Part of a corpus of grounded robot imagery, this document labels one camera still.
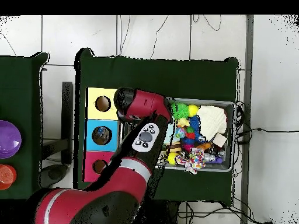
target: robot control buttons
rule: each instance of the robot control buttons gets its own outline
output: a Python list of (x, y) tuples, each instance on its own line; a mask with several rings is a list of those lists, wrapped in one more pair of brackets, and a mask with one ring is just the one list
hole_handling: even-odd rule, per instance
[(149, 132), (142, 132), (141, 134), (139, 134), (139, 140), (141, 140), (143, 142), (151, 142), (152, 135)]
[(149, 123), (141, 129), (140, 133), (134, 140), (132, 148), (139, 152), (148, 152), (151, 150), (159, 134), (159, 128), (154, 123)]

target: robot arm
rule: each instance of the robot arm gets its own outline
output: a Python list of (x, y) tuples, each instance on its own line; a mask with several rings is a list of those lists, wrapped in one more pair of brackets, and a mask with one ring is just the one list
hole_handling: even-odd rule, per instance
[(159, 94), (126, 87), (116, 91), (114, 104), (119, 117), (141, 121), (88, 188), (45, 192), (36, 206), (34, 224), (133, 222), (156, 166), (171, 109), (167, 99)]

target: plastic bin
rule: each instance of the plastic bin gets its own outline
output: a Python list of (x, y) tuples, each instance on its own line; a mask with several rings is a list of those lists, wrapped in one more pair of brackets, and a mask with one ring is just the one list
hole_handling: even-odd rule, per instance
[[(234, 163), (234, 142), (235, 142), (235, 120), (237, 119), (237, 105), (230, 101), (214, 101), (214, 100), (196, 100), (196, 99), (181, 99), (181, 98), (168, 98), (169, 102), (181, 102), (186, 105), (194, 104), (197, 106), (216, 106), (221, 107), (225, 110), (227, 114), (227, 130), (223, 134), (227, 138), (224, 144), (225, 155), (222, 157), (223, 162), (221, 164), (206, 164), (206, 166), (201, 171), (209, 172), (228, 172), (232, 169)], [(165, 163), (160, 163), (157, 167), (161, 167)], [(165, 165), (166, 169), (184, 170), (185, 168), (181, 165), (170, 165), (167, 163)]]

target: blue panel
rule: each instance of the blue panel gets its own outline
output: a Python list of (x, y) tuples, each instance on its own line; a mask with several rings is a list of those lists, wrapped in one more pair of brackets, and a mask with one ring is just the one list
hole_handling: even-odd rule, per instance
[[(112, 138), (106, 145), (98, 145), (92, 140), (92, 132), (96, 127), (105, 126), (112, 132)], [(117, 148), (117, 121), (112, 120), (87, 120), (87, 151), (115, 151)]]

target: dark green tablecloth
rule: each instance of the dark green tablecloth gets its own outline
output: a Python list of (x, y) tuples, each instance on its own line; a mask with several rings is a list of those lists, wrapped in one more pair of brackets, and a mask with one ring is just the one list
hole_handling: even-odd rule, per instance
[[(225, 61), (166, 61), (125, 57), (94, 57), (88, 48), (76, 57), (76, 106), (79, 104), (78, 171), (74, 180), (78, 188), (82, 182), (82, 155), (84, 147), (85, 89), (114, 88), (121, 86), (139, 88), (167, 97), (223, 100), (234, 102), (238, 60)], [(197, 175), (177, 170), (165, 170), (155, 199), (173, 201), (215, 200), (231, 203), (232, 174), (200, 171)]]
[(7, 190), (0, 191), (0, 199), (27, 199), (39, 188), (39, 76), (41, 66), (47, 60), (47, 53), (30, 58), (0, 56), (0, 120), (16, 125), (22, 136), (18, 153), (9, 159), (0, 159), (0, 164), (12, 165), (18, 174)]

